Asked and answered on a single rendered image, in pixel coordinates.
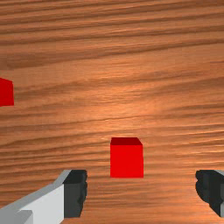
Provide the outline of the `red cube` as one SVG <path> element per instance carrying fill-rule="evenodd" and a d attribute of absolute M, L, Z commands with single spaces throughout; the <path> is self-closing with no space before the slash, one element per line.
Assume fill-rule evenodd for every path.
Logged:
<path fill-rule="evenodd" d="M 143 145 L 137 137 L 112 137 L 110 142 L 110 177 L 142 178 Z"/>
<path fill-rule="evenodd" d="M 14 105 L 13 82 L 0 78 L 0 107 Z"/>

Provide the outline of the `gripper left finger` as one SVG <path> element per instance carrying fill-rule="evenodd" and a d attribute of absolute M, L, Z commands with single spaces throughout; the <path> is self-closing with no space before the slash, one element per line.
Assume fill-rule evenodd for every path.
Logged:
<path fill-rule="evenodd" d="M 0 224 L 61 224 L 79 218 L 87 196 L 86 170 L 64 170 L 36 192 L 0 209 Z"/>

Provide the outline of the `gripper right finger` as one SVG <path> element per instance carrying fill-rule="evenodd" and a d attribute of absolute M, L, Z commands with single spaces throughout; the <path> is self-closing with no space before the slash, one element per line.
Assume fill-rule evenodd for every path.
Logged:
<path fill-rule="evenodd" d="M 195 178 L 195 189 L 199 197 L 224 218 L 224 171 L 199 170 Z"/>

